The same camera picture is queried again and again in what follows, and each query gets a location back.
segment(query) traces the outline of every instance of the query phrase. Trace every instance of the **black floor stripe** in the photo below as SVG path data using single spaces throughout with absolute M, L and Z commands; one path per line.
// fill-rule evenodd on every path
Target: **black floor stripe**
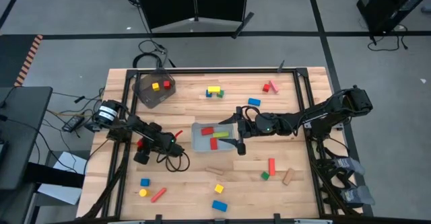
M 0 29 L 3 26 L 3 24 L 6 22 L 7 16 L 12 10 L 13 5 L 15 4 L 16 0 L 10 0 L 7 4 L 7 7 L 5 11 L 3 12 L 3 15 L 0 17 Z

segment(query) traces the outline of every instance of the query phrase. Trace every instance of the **toy block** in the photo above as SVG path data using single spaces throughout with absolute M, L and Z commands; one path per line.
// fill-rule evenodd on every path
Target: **toy block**
M 269 84 L 265 84 L 264 86 L 263 86 L 263 91 L 265 91 L 265 92 L 268 92 L 269 91 L 269 89 L 271 88 L 271 86 L 269 85 Z
M 209 140 L 209 144 L 211 145 L 211 150 L 217 150 L 218 149 L 216 138 L 211 138 Z
M 146 189 L 142 189 L 139 191 L 140 197 L 145 197 L 148 195 L 148 191 Z
M 261 106 L 261 100 L 249 98 L 248 104 L 250 104 L 252 106 Z
M 215 200 L 213 201 L 213 208 L 219 211 L 226 212 L 228 210 L 228 204 Z
M 261 174 L 261 177 L 262 177 L 262 179 L 264 179 L 264 180 L 268 180 L 268 178 L 269 178 L 269 174 L 268 174 L 267 172 L 263 172 L 263 173 Z
M 271 84 L 272 89 L 274 89 L 274 91 L 276 93 L 278 93 L 278 87 L 275 85 L 274 80 L 270 80 L 269 83 Z
M 151 198 L 151 202 L 156 202 L 164 193 L 166 192 L 166 188 L 162 188 L 153 198 Z
M 275 175 L 275 159 L 269 159 L 269 175 L 274 176 Z
M 164 86 L 165 89 L 170 89 L 170 81 L 169 80 L 165 80 L 163 82 L 163 86 Z
M 207 95 L 207 98 L 211 98 L 211 97 L 213 96 L 213 94 L 208 93 L 208 89 L 207 89 L 207 93 L 206 93 L 206 95 Z
M 208 93 L 220 93 L 220 86 L 208 86 Z
M 294 174 L 295 174 L 295 170 L 289 167 L 289 169 L 286 172 L 286 175 L 284 176 L 283 184 L 289 185 L 290 181 L 294 177 Z
M 229 132 L 213 133 L 213 137 L 215 138 L 229 137 Z
M 224 95 L 224 90 L 220 90 L 220 93 L 217 94 L 217 97 L 222 98 Z
M 205 127 L 201 129 L 202 136 L 210 135 L 214 133 L 214 127 Z
M 222 193 L 222 191 L 223 191 L 223 189 L 224 189 L 224 187 L 223 187 L 222 185 L 217 184 L 217 185 L 215 186 L 215 189 L 214 189 L 214 190 L 215 190 L 217 193 L 221 194 L 221 193 Z
M 160 90 L 159 83 L 153 83 L 153 90 L 154 91 L 159 91 Z
M 150 186 L 150 179 L 141 179 L 141 186 Z
M 222 170 L 217 170 L 217 169 L 212 168 L 212 167 L 206 167 L 205 171 L 211 172 L 213 174 L 218 174 L 218 175 L 223 175 L 224 174 L 224 172 Z

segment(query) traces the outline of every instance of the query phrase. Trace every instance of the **wooden tabletop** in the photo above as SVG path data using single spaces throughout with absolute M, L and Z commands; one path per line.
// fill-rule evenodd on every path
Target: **wooden tabletop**
M 324 67 L 309 67 L 308 73 L 316 104 L 325 101 L 331 94 L 331 87 Z M 126 69 L 111 69 L 106 82 L 104 100 L 121 101 Z M 141 102 L 137 105 L 137 115 L 146 122 L 156 122 L 163 131 L 184 132 L 178 137 L 180 144 L 189 155 L 191 166 L 186 172 L 171 173 L 164 163 L 156 163 L 156 153 L 151 153 L 147 165 L 133 161 L 136 144 L 132 144 L 125 184 L 125 194 L 121 219 L 154 219 L 162 214 L 163 219 L 270 219 L 274 213 L 282 218 L 318 217 L 316 198 L 310 174 L 310 164 L 304 140 L 300 131 L 297 137 L 271 136 L 245 139 L 247 153 L 239 156 L 236 150 L 224 153 L 196 153 L 191 148 L 191 125 L 194 122 L 214 123 L 231 117 L 236 106 L 247 105 L 248 98 L 261 100 L 261 112 L 299 111 L 295 85 L 289 73 L 239 73 L 239 74 L 174 74 L 176 93 L 153 109 Z M 263 85 L 273 79 L 279 93 L 265 93 Z M 303 80 L 300 80 L 302 95 L 308 106 Z M 209 85 L 222 87 L 222 99 L 205 97 Z M 334 139 L 344 142 L 341 131 L 331 133 Z M 106 139 L 106 131 L 96 133 L 92 151 Z M 133 142 L 139 135 L 133 135 Z M 326 140 L 325 146 L 334 153 L 347 155 L 345 148 Z M 106 185 L 112 143 L 105 144 L 95 153 L 89 164 L 82 190 L 77 217 L 85 214 L 97 201 Z M 268 171 L 268 159 L 275 158 L 276 175 L 268 181 L 261 178 Z M 223 176 L 206 172 L 206 167 L 224 171 Z M 286 170 L 296 170 L 288 186 L 281 182 Z M 150 197 L 140 197 L 141 178 L 151 180 Z M 214 191 L 216 184 L 224 186 L 221 194 Z M 166 193 L 155 203 L 151 196 L 161 188 Z M 113 191 L 110 215 L 113 215 L 117 190 Z M 211 207 L 213 200 L 228 204 L 223 213 Z

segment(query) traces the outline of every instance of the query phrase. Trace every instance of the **yellow cube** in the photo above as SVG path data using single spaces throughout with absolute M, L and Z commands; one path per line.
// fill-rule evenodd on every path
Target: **yellow cube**
M 221 193 L 222 193 L 222 191 L 223 191 L 223 188 L 224 188 L 223 186 L 221 186 L 221 185 L 217 184 L 217 185 L 215 186 L 215 189 L 214 189 L 214 190 L 215 190 L 216 192 L 218 192 L 218 193 L 220 193 L 220 194 L 221 194 Z
M 159 83 L 153 83 L 153 90 L 154 91 L 159 91 L 160 90 Z
M 208 86 L 208 93 L 220 93 L 220 86 Z

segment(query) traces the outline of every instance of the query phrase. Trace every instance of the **blue cube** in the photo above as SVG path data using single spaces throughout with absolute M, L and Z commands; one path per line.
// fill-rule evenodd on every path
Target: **blue cube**
M 211 97 L 213 96 L 213 94 L 212 94 L 212 93 L 208 93 L 208 89 L 207 89 L 206 94 L 207 94 L 207 98 L 211 98 Z
M 141 186 L 150 186 L 150 179 L 141 179 Z
M 213 208 L 219 211 L 226 212 L 226 210 L 228 210 L 228 205 L 218 200 L 215 200 L 213 201 Z
M 261 100 L 249 98 L 248 104 L 253 105 L 253 106 L 261 106 Z

